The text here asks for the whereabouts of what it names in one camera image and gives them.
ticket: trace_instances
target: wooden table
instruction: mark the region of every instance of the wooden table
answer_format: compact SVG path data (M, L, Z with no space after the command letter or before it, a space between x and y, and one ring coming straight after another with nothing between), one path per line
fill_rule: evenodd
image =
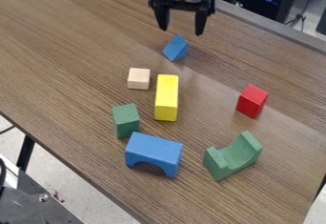
M171 63L175 32L190 50ZM325 46L276 33L220 12L196 37L182 11L164 32L147 0L0 0L0 111L144 223L301 223L325 174ZM149 91L127 89L130 67L152 70ZM159 73L180 76L175 123L153 120ZM248 83L271 94L257 120L234 111ZM111 107L131 102L142 132L184 144L177 179L125 166ZM245 130L258 162L215 182L205 149Z

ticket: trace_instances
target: beige cube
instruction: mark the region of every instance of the beige cube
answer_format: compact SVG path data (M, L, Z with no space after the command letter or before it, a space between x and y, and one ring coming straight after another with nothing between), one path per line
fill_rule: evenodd
M130 68L128 75L128 89L147 90L150 87L151 70Z

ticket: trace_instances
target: blue triangular block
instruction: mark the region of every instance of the blue triangular block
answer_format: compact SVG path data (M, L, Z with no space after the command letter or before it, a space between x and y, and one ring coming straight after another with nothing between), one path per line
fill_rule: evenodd
M163 53L171 61L181 59L187 55L188 41L176 34L170 43L164 48Z

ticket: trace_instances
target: red cube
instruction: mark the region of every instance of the red cube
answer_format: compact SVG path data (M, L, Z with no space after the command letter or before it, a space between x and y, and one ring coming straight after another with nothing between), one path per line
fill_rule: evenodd
M257 118L265 105L268 93L249 84L240 94L236 110Z

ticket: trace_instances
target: metal frame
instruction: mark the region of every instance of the metal frame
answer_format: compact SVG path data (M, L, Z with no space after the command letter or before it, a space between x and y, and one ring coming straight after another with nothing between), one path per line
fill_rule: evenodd
M16 164L16 166L23 172L26 171L30 163L31 153L32 150L34 149L34 144L35 142L30 137L25 136L23 146L20 150L19 157Z

